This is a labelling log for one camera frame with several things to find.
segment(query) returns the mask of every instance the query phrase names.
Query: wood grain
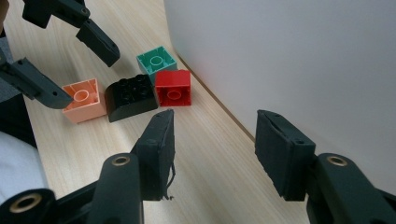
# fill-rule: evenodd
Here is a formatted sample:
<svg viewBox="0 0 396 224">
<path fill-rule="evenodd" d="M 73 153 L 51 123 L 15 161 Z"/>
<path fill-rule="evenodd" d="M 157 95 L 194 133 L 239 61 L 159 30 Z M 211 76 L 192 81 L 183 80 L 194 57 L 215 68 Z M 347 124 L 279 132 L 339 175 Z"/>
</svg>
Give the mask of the wood grain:
<svg viewBox="0 0 396 224">
<path fill-rule="evenodd" d="M 79 42 L 78 31 L 51 18 L 43 30 L 21 18 L 11 1 L 6 32 L 15 59 L 27 57 L 59 86 L 97 77 L 104 87 L 140 73 L 136 55 L 172 49 L 161 0 L 88 1 L 91 18 L 117 43 L 121 58 L 108 68 Z M 177 59 L 178 68 L 185 66 Z M 254 154 L 254 143 L 203 86 L 191 78 L 192 106 L 173 107 L 177 175 L 172 201 L 147 203 L 146 223 L 308 223 L 304 203 L 286 203 Z M 76 125 L 60 110 L 26 99 L 49 186 L 62 197 L 96 180 L 103 161 L 128 152 L 151 117 L 166 108 L 109 123 Z"/>
</svg>

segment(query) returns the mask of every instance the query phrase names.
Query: green lego brick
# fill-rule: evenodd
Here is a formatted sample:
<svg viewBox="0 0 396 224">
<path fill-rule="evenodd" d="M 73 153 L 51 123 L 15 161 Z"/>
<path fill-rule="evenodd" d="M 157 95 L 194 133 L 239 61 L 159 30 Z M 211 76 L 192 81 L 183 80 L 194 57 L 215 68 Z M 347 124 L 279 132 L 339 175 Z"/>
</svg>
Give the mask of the green lego brick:
<svg viewBox="0 0 396 224">
<path fill-rule="evenodd" d="M 163 46 L 137 55 L 136 59 L 139 63 L 140 70 L 142 73 L 148 74 L 153 85 L 157 72 L 162 70 L 177 70 L 176 60 Z"/>
</svg>

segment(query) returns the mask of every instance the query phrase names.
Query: brass ring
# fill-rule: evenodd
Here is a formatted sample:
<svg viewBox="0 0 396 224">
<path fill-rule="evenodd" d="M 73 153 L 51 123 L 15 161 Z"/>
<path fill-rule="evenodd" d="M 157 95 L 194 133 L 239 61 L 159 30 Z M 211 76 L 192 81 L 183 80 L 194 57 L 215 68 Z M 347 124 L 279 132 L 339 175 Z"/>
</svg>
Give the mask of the brass ring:
<svg viewBox="0 0 396 224">
<path fill-rule="evenodd" d="M 41 202 L 41 200 L 42 197 L 38 193 L 31 193 L 28 195 L 24 195 L 9 207 L 9 211 L 11 213 L 26 212 L 34 208 L 36 205 L 38 205 Z"/>
<path fill-rule="evenodd" d="M 329 156 L 327 157 L 327 161 L 333 165 L 337 165 L 337 166 L 346 166 L 347 165 L 347 161 L 340 158 L 340 157 L 336 157 L 336 156 Z"/>
<path fill-rule="evenodd" d="M 117 157 L 116 159 L 114 159 L 111 163 L 115 166 L 122 166 L 125 165 L 126 163 L 128 163 L 131 159 L 129 159 L 129 157 Z"/>
</svg>

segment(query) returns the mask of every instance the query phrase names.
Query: duplo block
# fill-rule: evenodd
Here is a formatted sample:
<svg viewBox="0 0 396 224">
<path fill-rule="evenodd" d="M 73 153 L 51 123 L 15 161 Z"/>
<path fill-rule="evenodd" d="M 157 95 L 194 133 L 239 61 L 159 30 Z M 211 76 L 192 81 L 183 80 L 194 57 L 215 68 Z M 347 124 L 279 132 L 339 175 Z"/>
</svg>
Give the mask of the duplo block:
<svg viewBox="0 0 396 224">
<path fill-rule="evenodd" d="M 160 46 L 136 57 L 140 70 L 148 74 L 151 83 L 154 85 L 157 72 L 163 70 L 177 70 L 177 62 L 172 55 Z"/>
<path fill-rule="evenodd" d="M 73 102 L 63 109 L 64 115 L 73 123 L 106 114 L 103 88 L 96 78 L 63 86 L 63 89 L 73 97 Z"/>
<path fill-rule="evenodd" d="M 160 106 L 191 105 L 191 75 L 187 70 L 160 71 L 155 79 Z"/>
<path fill-rule="evenodd" d="M 110 122 L 158 108 L 148 75 L 123 78 L 107 87 L 105 96 Z"/>
</svg>

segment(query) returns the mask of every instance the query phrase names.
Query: white wall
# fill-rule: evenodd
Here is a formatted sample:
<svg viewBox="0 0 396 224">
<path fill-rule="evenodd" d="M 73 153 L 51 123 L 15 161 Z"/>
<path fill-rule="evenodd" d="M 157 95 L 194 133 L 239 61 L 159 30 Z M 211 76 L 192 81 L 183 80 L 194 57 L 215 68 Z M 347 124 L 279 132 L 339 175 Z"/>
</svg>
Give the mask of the white wall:
<svg viewBox="0 0 396 224">
<path fill-rule="evenodd" d="M 164 0 L 180 57 L 255 135 L 258 109 L 396 194 L 396 2 Z"/>
</svg>

